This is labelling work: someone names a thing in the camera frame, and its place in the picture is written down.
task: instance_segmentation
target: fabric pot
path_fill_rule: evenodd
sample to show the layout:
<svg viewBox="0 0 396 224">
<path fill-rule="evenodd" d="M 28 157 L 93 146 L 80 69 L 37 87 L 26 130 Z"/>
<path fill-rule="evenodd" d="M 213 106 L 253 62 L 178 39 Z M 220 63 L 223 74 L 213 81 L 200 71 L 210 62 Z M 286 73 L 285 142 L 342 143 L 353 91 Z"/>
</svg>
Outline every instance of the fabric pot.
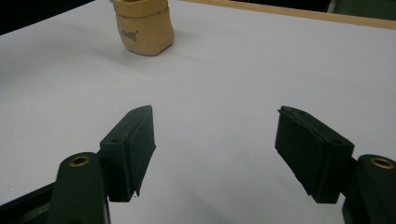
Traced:
<svg viewBox="0 0 396 224">
<path fill-rule="evenodd" d="M 167 0 L 113 0 L 123 45 L 142 55 L 157 55 L 172 45 L 174 30 Z"/>
</svg>

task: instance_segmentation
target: white table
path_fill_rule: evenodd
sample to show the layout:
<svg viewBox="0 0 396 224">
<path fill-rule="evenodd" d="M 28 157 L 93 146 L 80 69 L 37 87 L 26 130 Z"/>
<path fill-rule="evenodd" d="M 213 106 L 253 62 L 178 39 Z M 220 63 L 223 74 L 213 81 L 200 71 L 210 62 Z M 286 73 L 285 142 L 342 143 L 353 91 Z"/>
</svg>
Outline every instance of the white table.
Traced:
<svg viewBox="0 0 396 224">
<path fill-rule="evenodd" d="M 343 223 L 308 197 L 274 143 L 282 105 L 396 159 L 396 31 L 171 1 L 175 44 L 127 51 L 98 0 L 0 36 L 0 204 L 97 152 L 152 105 L 157 149 L 112 223 Z"/>
</svg>

